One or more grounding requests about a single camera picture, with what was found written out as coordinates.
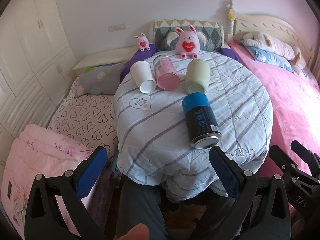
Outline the operator thumb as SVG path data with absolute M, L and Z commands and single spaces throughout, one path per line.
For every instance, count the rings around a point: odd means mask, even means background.
M 149 240 L 150 239 L 150 232 L 148 227 L 140 223 L 134 226 L 129 232 L 125 235 L 118 238 L 119 240 Z

